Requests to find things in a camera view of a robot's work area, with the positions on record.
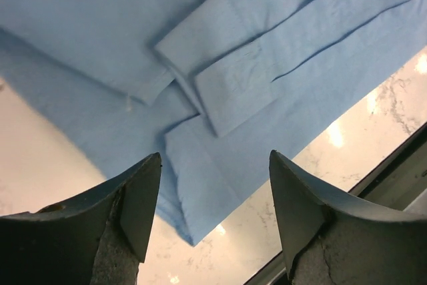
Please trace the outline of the blue long sleeve shirt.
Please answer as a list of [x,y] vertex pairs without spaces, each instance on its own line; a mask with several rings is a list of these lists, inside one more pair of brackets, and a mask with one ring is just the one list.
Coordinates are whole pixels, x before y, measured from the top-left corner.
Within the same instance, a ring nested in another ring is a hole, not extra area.
[[1,0],[1,76],[196,245],[426,45],[426,0]]

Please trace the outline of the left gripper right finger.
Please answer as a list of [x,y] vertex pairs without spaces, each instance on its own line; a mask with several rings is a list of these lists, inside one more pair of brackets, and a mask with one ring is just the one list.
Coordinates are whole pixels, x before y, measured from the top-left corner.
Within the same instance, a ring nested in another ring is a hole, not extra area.
[[269,171],[290,283],[426,283],[425,216],[353,196],[277,151]]

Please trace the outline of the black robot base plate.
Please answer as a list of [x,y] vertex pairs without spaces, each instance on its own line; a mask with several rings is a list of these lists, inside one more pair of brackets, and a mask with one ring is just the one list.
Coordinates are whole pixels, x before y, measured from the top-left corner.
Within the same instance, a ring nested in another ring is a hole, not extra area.
[[[426,128],[420,127],[349,192],[363,200],[426,217]],[[283,252],[249,279],[250,284],[292,284]]]

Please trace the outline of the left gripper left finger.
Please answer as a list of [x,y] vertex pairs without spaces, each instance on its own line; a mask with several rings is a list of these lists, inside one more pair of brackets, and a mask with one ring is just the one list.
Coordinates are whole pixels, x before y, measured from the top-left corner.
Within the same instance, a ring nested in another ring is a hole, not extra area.
[[161,156],[38,212],[1,217],[2,284],[135,284],[153,225]]

